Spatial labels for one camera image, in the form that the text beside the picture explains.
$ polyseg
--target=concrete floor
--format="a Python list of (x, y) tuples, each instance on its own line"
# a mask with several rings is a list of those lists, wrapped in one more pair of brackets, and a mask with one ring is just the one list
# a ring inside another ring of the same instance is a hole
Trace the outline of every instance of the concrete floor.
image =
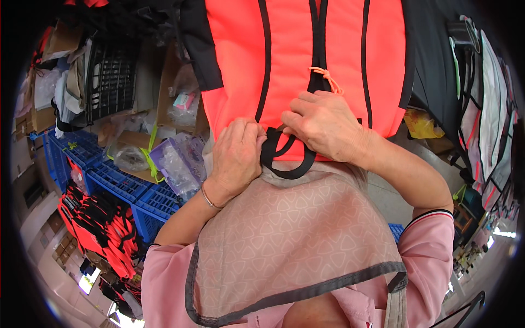
[[(419, 140), (409, 140), (407, 128), (401, 124), (397, 134), (390, 141), (418, 155), (428, 164), (435, 168), (448, 184), (450, 193), (458, 191), (465, 183), (459, 176), (459, 169), (439, 159), (431, 150), (424, 146)], [(378, 209), (381, 211), (388, 223), (398, 223), (406, 227), (412, 220), (413, 207), (407, 204), (401, 195), (387, 181), (380, 176), (369, 173), (368, 192)]]

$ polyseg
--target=black plastic crate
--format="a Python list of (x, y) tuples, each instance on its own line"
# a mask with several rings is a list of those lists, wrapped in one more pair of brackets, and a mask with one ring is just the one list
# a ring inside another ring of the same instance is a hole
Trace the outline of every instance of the black plastic crate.
[(86, 79), (86, 123), (133, 108), (140, 41), (97, 41)]

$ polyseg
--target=yellow strap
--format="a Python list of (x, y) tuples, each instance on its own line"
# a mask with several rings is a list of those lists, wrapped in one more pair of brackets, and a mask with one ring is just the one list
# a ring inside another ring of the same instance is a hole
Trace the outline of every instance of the yellow strap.
[(453, 200), (458, 200), (459, 194), (461, 193), (461, 200), (458, 202), (458, 205), (461, 205), (461, 203), (463, 203), (463, 199), (465, 198), (465, 191), (467, 191), (466, 184), (464, 184), (455, 194), (452, 195)]
[(157, 183), (159, 183), (159, 182), (163, 182), (163, 181), (166, 179), (166, 177), (162, 177), (162, 179), (160, 179), (160, 180), (157, 179), (157, 173), (158, 173), (159, 171), (157, 170), (157, 167), (155, 166), (155, 163), (153, 162), (153, 160), (152, 160), (151, 157), (150, 157), (150, 152), (148, 152), (148, 151), (147, 151), (146, 149), (144, 149), (144, 148), (139, 148), (139, 149), (142, 151), (142, 153), (144, 154), (144, 156), (146, 156), (146, 161), (148, 162), (148, 165), (150, 166), (151, 176), (152, 176), (153, 178), (155, 178), (155, 181), (157, 181)]
[(109, 154), (109, 150), (111, 149), (111, 147), (113, 147), (113, 145), (109, 146), (109, 147), (108, 147), (108, 150), (106, 150), (106, 156), (107, 156), (110, 160), (114, 161), (115, 159), (113, 158), (113, 156), (111, 156), (111, 155)]
[(76, 141), (72, 142), (72, 143), (68, 142), (67, 145), (68, 146), (64, 147), (64, 149), (62, 149), (62, 151), (66, 150), (67, 148), (69, 148), (69, 150), (73, 150), (73, 149), (75, 149), (78, 146)]
[[(151, 132), (151, 136), (150, 136), (150, 143), (148, 145), (148, 149), (144, 149), (144, 148), (139, 148), (141, 150), (141, 152), (144, 154), (144, 156), (146, 156), (146, 161), (148, 163), (148, 165), (150, 166), (150, 170), (151, 170), (151, 176), (153, 178), (155, 178), (155, 181), (157, 181), (157, 183), (160, 183), (160, 182), (163, 182), (164, 180), (166, 180), (166, 177), (162, 177), (162, 179), (157, 179), (157, 174), (159, 172), (159, 170), (157, 170), (157, 166), (155, 166), (155, 163), (153, 162), (153, 160), (151, 159), (150, 157), (150, 151), (151, 149), (153, 148), (153, 143), (155, 142), (155, 136), (157, 135), (157, 121), (155, 121), (155, 123), (153, 124), (153, 131)], [(112, 161), (114, 161), (114, 158), (111, 157), (111, 155), (109, 154), (109, 149), (111, 148), (108, 147), (108, 150), (106, 151), (106, 156), (111, 159)]]

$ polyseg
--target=silver bracelet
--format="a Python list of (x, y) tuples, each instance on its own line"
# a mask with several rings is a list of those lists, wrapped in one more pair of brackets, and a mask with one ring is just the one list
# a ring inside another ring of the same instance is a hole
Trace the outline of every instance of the silver bracelet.
[(201, 191), (202, 191), (202, 195), (204, 196), (204, 199), (206, 200), (206, 202), (208, 203), (210, 207), (213, 207), (218, 210), (221, 210), (224, 208), (224, 207), (215, 206), (215, 204), (212, 203), (212, 201), (208, 198), (208, 196), (206, 195), (206, 192), (204, 191), (204, 185), (201, 187)]

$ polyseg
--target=yellow bag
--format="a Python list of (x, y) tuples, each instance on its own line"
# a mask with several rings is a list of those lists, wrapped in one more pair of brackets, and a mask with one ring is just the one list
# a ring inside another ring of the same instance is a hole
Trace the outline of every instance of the yellow bag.
[(407, 108), (403, 119), (412, 138), (433, 139), (445, 135), (440, 127), (434, 126), (434, 119), (425, 111)]

